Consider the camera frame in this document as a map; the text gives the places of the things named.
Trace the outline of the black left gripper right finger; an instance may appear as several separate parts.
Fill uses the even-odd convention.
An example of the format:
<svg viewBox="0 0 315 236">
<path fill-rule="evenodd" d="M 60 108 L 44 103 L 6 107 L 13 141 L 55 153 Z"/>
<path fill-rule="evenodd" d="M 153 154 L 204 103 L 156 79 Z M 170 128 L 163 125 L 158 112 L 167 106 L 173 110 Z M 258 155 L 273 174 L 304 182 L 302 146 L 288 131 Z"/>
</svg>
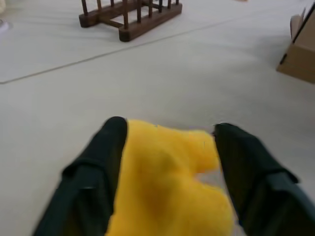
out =
<svg viewBox="0 0 315 236">
<path fill-rule="evenodd" d="M 216 124 L 213 135 L 246 236 L 315 236 L 315 205 L 259 138 L 226 122 Z"/>
</svg>

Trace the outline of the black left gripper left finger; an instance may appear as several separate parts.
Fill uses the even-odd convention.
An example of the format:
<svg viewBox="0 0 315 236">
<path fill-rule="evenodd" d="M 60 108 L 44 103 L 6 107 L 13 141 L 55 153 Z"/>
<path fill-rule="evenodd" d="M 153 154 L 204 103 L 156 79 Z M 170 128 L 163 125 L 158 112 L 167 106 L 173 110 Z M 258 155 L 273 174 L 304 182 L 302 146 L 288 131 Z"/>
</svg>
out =
<svg viewBox="0 0 315 236">
<path fill-rule="evenodd" d="M 104 236 L 114 213 L 127 120 L 111 117 L 64 168 L 32 236 Z"/>
</svg>

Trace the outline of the yellow cloth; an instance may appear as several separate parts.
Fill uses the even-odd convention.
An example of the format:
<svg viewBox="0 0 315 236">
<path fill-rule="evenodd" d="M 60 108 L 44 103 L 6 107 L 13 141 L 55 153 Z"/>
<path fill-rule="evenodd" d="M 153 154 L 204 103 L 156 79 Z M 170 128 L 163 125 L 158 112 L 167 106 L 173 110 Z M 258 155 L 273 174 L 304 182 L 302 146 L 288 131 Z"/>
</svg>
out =
<svg viewBox="0 0 315 236">
<path fill-rule="evenodd" d="M 213 135 L 130 119 L 105 236 L 232 236 L 229 197 L 198 174 L 221 164 Z"/>
</svg>

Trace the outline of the brown cardboard box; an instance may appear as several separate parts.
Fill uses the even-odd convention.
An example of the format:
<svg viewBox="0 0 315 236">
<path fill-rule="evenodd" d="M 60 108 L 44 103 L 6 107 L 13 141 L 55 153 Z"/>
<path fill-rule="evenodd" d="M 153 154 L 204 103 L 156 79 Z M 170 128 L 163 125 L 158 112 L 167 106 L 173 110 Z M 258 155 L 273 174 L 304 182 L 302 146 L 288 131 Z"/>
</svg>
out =
<svg viewBox="0 0 315 236">
<path fill-rule="evenodd" d="M 282 56 L 277 71 L 315 84 L 315 2 L 308 12 L 290 19 L 291 43 Z"/>
</svg>

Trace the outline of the dark wooden peg rack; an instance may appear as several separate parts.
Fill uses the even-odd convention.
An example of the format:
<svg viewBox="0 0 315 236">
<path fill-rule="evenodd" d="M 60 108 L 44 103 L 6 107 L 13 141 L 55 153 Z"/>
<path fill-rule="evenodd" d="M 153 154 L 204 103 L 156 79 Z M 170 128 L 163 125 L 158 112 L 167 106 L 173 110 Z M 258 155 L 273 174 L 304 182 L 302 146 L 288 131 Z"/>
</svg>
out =
<svg viewBox="0 0 315 236">
<path fill-rule="evenodd" d="M 119 40 L 130 42 L 159 25 L 182 13 L 180 0 L 110 0 L 110 4 L 102 6 L 101 0 L 95 0 L 97 8 L 89 11 L 87 0 L 81 0 L 83 13 L 79 15 L 82 28 L 105 24 L 118 29 Z"/>
</svg>

